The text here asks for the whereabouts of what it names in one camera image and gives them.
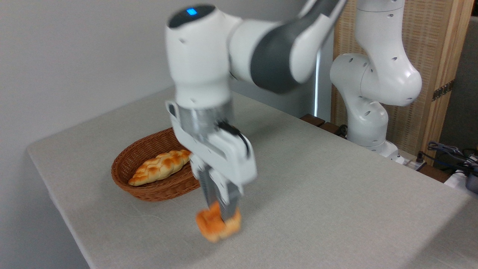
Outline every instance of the hole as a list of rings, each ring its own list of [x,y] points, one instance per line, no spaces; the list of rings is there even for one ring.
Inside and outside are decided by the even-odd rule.
[[[171,115],[173,115],[174,117],[176,116],[176,111],[174,110],[173,105],[169,105],[169,113],[171,113]]]

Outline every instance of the woven screen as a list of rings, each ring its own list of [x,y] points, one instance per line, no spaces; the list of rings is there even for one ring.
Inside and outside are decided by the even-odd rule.
[[[403,45],[413,66],[421,73],[420,96],[407,107],[384,105],[389,114],[387,140],[400,150],[416,154],[423,140],[431,96],[450,17],[451,0],[406,0]],[[355,41],[356,0],[349,0],[335,32],[334,58],[343,53],[365,52]],[[347,124],[347,111],[340,93],[332,91],[332,122]]]

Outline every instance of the wooden block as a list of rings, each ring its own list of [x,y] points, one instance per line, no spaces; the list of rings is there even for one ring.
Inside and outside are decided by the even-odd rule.
[[[323,119],[312,116],[311,114],[307,114],[300,119],[317,127],[320,127],[325,123]]]
[[[444,183],[451,175],[447,174],[441,170],[434,168],[428,164],[425,164],[420,170],[420,173],[429,176],[441,183]]]
[[[319,128],[326,130],[327,132],[337,134],[338,133],[338,126],[332,123],[324,123]]]

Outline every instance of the braided bread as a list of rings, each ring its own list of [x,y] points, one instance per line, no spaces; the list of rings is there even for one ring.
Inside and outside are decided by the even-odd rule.
[[[154,159],[145,161],[128,181],[129,185],[140,186],[157,180],[162,180],[179,171],[188,161],[191,152],[172,150],[161,153]]]

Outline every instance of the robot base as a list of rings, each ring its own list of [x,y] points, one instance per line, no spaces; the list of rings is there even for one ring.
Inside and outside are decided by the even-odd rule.
[[[392,161],[395,161],[399,164],[403,164],[405,159],[400,156],[398,153],[398,148],[394,144],[390,143],[389,141],[383,142],[378,146],[365,146],[364,148],[376,152]]]

